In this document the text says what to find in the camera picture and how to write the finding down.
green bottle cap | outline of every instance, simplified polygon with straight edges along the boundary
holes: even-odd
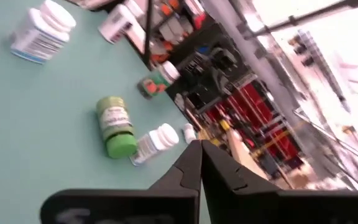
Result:
[[[113,159],[128,157],[137,150],[136,139],[131,134],[119,134],[106,141],[106,148]]]

green pill bottle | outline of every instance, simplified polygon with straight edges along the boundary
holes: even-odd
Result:
[[[124,100],[116,96],[102,98],[96,111],[109,157],[118,159],[134,154],[137,144]]]

teal countertop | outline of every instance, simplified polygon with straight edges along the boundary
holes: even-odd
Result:
[[[0,1],[0,223],[39,223],[51,194],[69,188],[146,189],[186,148],[184,139],[142,167],[106,156],[95,112],[109,95],[125,100],[136,136],[186,119],[166,94],[145,100],[135,84],[148,73],[126,40],[107,43],[105,12],[57,1],[76,19],[71,40],[45,65],[10,53],[7,38],[41,0]],[[209,223],[201,199],[200,223]]]

pharmacy counter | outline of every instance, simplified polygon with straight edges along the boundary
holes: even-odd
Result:
[[[181,138],[143,167],[106,156],[95,112],[104,96],[123,97],[137,137],[162,123],[179,131],[186,119],[166,94],[148,101],[137,92],[148,71],[126,40],[99,35],[105,12],[58,0],[77,21],[67,46],[45,65],[12,55],[8,35],[41,2],[0,1],[0,223],[39,223],[42,202],[62,189],[146,189],[186,148]]]

